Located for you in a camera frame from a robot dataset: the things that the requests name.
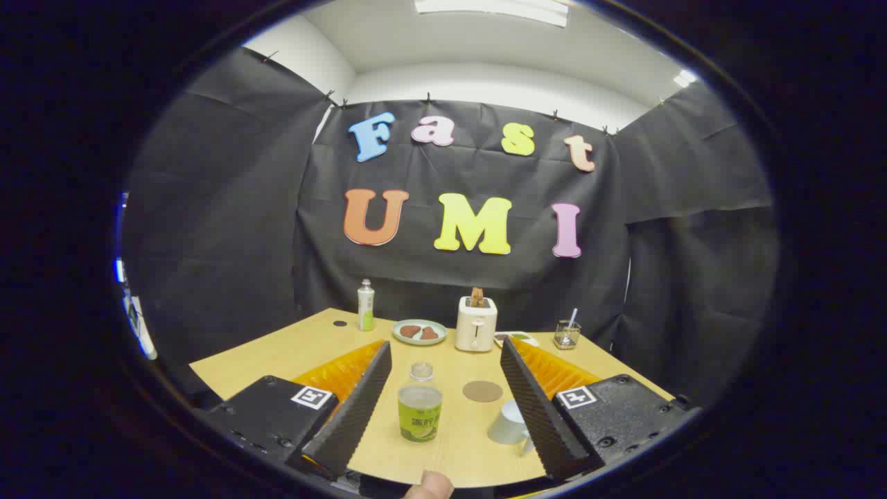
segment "black cloth backdrop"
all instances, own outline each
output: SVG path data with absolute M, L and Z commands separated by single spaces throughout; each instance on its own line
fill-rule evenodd
M 390 112 L 388 150 L 357 161 L 357 142 L 348 128 Z M 410 137 L 419 119 L 441 115 L 456 123 L 447 147 Z M 531 156 L 502 150 L 502 127 L 517 122 L 535 133 Z M 577 169 L 564 139 L 581 135 L 593 147 L 593 172 Z M 409 193 L 396 237 L 381 246 L 358 245 L 342 229 L 345 192 L 371 189 L 366 226 L 381 226 L 385 190 Z M 301 262 L 296 297 L 306 312 L 327 307 L 357 310 L 357 288 L 369 278 L 376 290 L 375 313 L 387 319 L 423 318 L 455 326 L 458 299 L 480 287 L 498 307 L 499 330 L 552 330 L 578 307 L 584 333 L 609 344 L 624 300 L 628 240 L 624 198 L 613 139 L 600 131 L 537 113 L 478 103 L 392 101 L 331 111 L 311 148 L 297 209 Z M 434 247 L 441 233 L 443 193 L 466 196 L 477 213 L 487 199 L 503 197 L 508 211 L 508 255 L 482 253 L 464 245 Z M 557 224 L 551 204 L 581 208 L 577 217 L 579 258 L 555 257 Z
M 148 135 L 129 181 L 122 256 L 162 364 L 187 364 L 297 321 L 299 178 L 328 101 L 240 49 L 196 79 Z
M 778 234 L 757 155 L 729 111 L 694 83 L 615 136 L 521 109 L 375 102 L 327 109 L 301 77 L 247 49 L 211 67 L 169 107 L 130 180 L 123 258 L 164 363 L 187 367 L 327 307 L 357 309 L 360 280 L 380 317 L 453 326 L 457 298 L 482 287 L 500 330 L 549 330 L 574 306 L 584 334 L 671 392 L 710 403 L 757 334 Z M 388 151 L 357 162 L 351 124 L 389 111 Z M 419 144 L 422 116 L 456 123 L 448 147 Z M 531 156 L 506 154 L 505 123 L 535 131 Z M 593 146 L 578 170 L 563 140 Z M 410 194 L 382 246 L 343 232 L 344 194 Z M 443 193 L 475 213 L 509 199 L 509 255 L 434 248 Z M 574 203 L 579 258 L 557 258 L 551 204 Z M 631 282 L 626 290 L 631 257 Z
M 779 257 L 763 165 L 694 83 L 615 136 L 631 272 L 613 353 L 710 405 L 757 338 Z

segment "dark curtain fold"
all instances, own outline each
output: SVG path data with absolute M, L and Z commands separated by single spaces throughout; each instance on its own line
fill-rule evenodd
M 147 136 L 129 180 L 122 257 L 158 354 L 187 364 L 298 319 L 294 213 L 328 107 L 301 77 L 248 49 L 210 67 Z
M 701 83 L 615 142 L 632 268 L 614 354 L 710 405 L 740 372 L 773 288 L 779 233 L 764 165 Z

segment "plate with food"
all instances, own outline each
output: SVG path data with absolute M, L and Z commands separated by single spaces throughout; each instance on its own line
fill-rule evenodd
M 407 319 L 394 323 L 394 337 L 410 345 L 434 345 L 446 338 L 446 328 L 424 319 Z
M 530 345 L 539 346 L 539 341 L 537 341 L 536 338 L 523 331 L 499 331 L 493 335 L 493 340 L 496 342 L 496 345 L 499 345 L 499 348 L 502 347 L 502 342 L 505 341 L 505 337 L 511 337 L 513 340 L 519 339 Z

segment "bottle cap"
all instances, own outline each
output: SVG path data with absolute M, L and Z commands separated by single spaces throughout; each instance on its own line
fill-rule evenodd
M 434 376 L 435 369 L 427 362 L 416 362 L 410 368 L 410 377 L 416 381 L 428 381 Z

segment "toaster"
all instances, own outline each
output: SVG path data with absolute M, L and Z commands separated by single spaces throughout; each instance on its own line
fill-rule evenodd
M 496 304 L 481 298 L 478 306 L 471 306 L 471 297 L 459 299 L 459 318 L 456 320 L 456 348 L 469 352 L 488 352 L 496 334 Z

